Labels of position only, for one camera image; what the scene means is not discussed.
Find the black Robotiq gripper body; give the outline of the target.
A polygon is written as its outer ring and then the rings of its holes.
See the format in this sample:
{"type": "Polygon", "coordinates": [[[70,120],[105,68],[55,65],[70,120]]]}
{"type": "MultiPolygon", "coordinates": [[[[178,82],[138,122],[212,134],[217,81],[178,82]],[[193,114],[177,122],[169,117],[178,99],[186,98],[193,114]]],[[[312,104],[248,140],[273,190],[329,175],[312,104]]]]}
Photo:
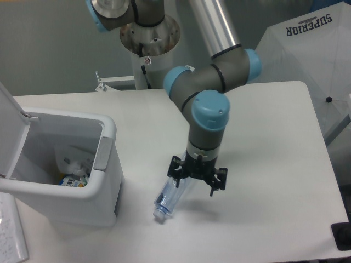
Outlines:
{"type": "Polygon", "coordinates": [[[193,158],[188,152],[185,154],[184,164],[182,165],[182,177],[191,177],[205,182],[216,181],[215,165],[217,157],[210,161],[204,161],[203,156],[193,158]]]}

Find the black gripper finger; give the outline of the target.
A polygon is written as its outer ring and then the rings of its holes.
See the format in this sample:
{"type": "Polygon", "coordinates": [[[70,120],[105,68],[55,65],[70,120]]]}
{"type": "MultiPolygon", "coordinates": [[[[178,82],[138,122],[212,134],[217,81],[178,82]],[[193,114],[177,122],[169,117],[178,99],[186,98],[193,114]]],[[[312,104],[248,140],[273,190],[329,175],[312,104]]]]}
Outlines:
{"type": "Polygon", "coordinates": [[[180,159],[178,156],[173,156],[168,168],[167,176],[173,178],[175,181],[176,188],[179,187],[181,179],[185,178],[183,166],[185,161],[180,159]]]}
{"type": "Polygon", "coordinates": [[[227,181],[227,168],[214,168],[208,175],[205,176],[205,182],[211,187],[210,197],[213,196],[213,193],[218,190],[225,190],[226,181],[227,181]]]}

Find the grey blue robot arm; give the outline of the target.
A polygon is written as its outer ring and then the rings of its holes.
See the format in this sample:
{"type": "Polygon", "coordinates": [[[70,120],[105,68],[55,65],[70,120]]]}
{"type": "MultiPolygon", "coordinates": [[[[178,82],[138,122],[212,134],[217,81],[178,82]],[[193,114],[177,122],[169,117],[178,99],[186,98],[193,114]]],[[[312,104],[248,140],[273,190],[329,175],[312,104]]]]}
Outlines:
{"type": "MultiPolygon", "coordinates": [[[[99,31],[120,29],[124,47],[137,55],[148,89],[155,87],[148,66],[168,54],[180,37],[178,24],[165,14],[164,1],[87,1],[99,31]]],[[[190,125],[185,158],[173,157],[167,175],[204,181],[211,191],[224,190],[227,168],[216,168],[229,119],[225,93],[259,76],[262,66],[254,50],[244,49],[222,1],[191,1],[211,64],[200,70],[177,66],[159,76],[169,98],[190,125]]]]}

